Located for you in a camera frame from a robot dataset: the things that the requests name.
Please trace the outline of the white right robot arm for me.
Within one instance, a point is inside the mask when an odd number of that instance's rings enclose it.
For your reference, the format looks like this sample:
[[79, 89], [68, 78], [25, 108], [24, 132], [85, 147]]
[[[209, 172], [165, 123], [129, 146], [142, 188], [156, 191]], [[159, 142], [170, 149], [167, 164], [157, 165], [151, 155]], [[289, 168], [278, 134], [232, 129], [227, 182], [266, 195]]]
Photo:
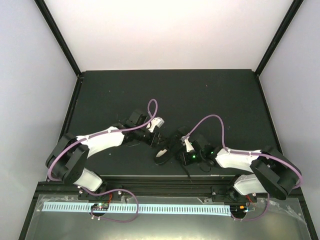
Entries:
[[182, 163], [186, 166], [197, 163], [246, 172], [227, 189], [228, 198], [234, 202], [249, 194], [269, 194], [285, 200], [301, 183], [300, 170], [273, 147], [253, 151], [213, 147], [202, 135], [182, 136], [181, 143]]

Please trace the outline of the black canvas sneaker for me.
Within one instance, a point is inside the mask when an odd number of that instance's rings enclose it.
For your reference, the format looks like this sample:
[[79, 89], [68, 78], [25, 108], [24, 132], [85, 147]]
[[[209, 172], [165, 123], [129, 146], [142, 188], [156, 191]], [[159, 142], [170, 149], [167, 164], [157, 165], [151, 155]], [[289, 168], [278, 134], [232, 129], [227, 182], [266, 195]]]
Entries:
[[181, 126], [174, 130], [169, 137], [158, 146], [157, 153], [153, 158], [156, 165], [164, 165], [171, 159], [180, 161], [183, 154], [187, 152], [186, 143], [183, 138], [191, 129], [187, 126]]

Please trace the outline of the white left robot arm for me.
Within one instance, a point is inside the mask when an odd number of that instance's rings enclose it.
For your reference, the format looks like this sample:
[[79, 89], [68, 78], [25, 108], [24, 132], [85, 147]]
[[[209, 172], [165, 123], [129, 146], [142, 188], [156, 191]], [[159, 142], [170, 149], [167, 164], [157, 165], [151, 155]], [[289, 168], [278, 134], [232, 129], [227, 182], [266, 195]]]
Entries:
[[95, 199], [101, 200], [107, 195], [108, 188], [97, 173], [85, 168], [87, 159], [130, 142], [143, 142], [156, 147], [162, 142], [161, 134], [156, 129], [164, 122], [161, 117], [152, 115], [147, 119], [146, 114], [135, 110], [129, 118], [100, 132], [78, 136], [67, 133], [61, 137], [45, 162], [50, 173], [48, 177], [65, 185], [83, 187]]

